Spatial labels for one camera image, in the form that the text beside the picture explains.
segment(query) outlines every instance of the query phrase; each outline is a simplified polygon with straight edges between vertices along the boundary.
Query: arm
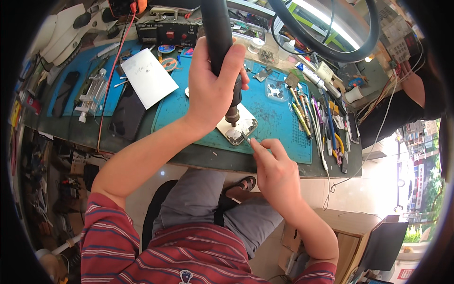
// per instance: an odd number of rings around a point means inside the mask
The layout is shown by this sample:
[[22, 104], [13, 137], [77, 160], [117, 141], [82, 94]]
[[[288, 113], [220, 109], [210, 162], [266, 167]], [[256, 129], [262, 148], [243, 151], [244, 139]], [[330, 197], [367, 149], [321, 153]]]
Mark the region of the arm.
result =
[[212, 131], [230, 107], [238, 73], [242, 74], [242, 88], [248, 88], [249, 78], [243, 68], [245, 52], [243, 45], [233, 45], [216, 77], [208, 61], [207, 41], [200, 38], [189, 69], [188, 113], [113, 156], [96, 176], [92, 192], [101, 193], [125, 208], [126, 197], [163, 164]]
[[277, 139], [265, 139], [261, 143], [251, 139], [251, 146], [257, 162], [257, 185], [270, 205], [300, 233], [311, 256], [309, 265], [318, 262], [337, 265], [336, 235], [301, 196], [297, 164], [290, 160]]
[[400, 83], [402, 89], [415, 103], [424, 108], [425, 91], [421, 77], [419, 77], [411, 70], [411, 66], [408, 61], [403, 62], [400, 66], [402, 68], [400, 77], [403, 78], [404, 76], [406, 76], [405, 79]]

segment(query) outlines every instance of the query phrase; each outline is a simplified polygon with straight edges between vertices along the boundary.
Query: black phone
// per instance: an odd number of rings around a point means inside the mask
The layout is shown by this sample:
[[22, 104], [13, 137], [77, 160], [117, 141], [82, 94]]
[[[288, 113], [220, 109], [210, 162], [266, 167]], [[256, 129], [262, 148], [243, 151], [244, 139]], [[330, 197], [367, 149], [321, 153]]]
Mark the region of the black phone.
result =
[[79, 75], [80, 73], [77, 71], [69, 72], [68, 75], [66, 75], [63, 84], [58, 90], [57, 99], [55, 100], [54, 108], [52, 109], [53, 117], [61, 117], [63, 115], [64, 108], [68, 103], [69, 96], [74, 89], [74, 85], [76, 85]]
[[134, 140], [146, 109], [131, 84], [126, 84], [107, 129], [116, 136]]

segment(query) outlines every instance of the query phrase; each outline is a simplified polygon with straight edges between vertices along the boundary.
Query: yellow pliers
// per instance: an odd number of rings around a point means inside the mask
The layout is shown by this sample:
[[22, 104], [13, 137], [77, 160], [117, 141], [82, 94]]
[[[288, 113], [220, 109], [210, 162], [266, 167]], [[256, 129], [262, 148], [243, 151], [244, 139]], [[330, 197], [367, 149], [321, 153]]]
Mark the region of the yellow pliers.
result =
[[344, 143], [342, 143], [342, 139], [339, 137], [339, 135], [337, 135], [337, 133], [334, 133], [334, 136], [336, 137], [340, 151], [339, 151], [339, 149], [333, 148], [333, 150], [332, 150], [333, 156], [334, 156], [334, 158], [336, 158], [337, 164], [342, 164], [342, 159], [341, 159], [340, 153], [344, 154]]

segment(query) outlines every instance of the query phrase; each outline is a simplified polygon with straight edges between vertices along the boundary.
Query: sandal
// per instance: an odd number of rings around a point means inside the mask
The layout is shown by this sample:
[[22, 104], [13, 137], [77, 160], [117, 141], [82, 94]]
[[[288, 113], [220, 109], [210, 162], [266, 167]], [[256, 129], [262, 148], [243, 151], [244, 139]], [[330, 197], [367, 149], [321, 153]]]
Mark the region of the sandal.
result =
[[[247, 182], [247, 189], [246, 187], [244, 186], [243, 184], [243, 181], [246, 181]], [[232, 189], [236, 186], [239, 186], [241, 187], [244, 191], [247, 191], [247, 192], [250, 192], [256, 185], [256, 178], [253, 177], [253, 176], [247, 176], [245, 178], [243, 178], [242, 180], [240, 180], [237, 184], [234, 184], [234, 185], [231, 185], [231, 186], [228, 186], [226, 188], [224, 188], [221, 192], [222, 195], [226, 195], [226, 192], [229, 190], [229, 189]]]

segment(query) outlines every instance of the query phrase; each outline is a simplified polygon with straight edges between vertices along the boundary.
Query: wooden cabinet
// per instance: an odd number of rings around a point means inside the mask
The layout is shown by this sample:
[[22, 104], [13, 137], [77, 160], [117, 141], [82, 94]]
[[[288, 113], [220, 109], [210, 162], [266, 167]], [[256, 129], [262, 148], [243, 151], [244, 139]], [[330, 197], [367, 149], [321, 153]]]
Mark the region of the wooden cabinet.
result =
[[[377, 216], [322, 208], [314, 211], [333, 229], [339, 243], [335, 284], [348, 283], [360, 264], [371, 231], [381, 222]], [[295, 228], [286, 224], [278, 265], [290, 274], [299, 253], [304, 251], [301, 237]]]
[[335, 284], [347, 283], [355, 274], [369, 240], [370, 232], [381, 222], [375, 215], [322, 208], [314, 211], [333, 229], [339, 243]]

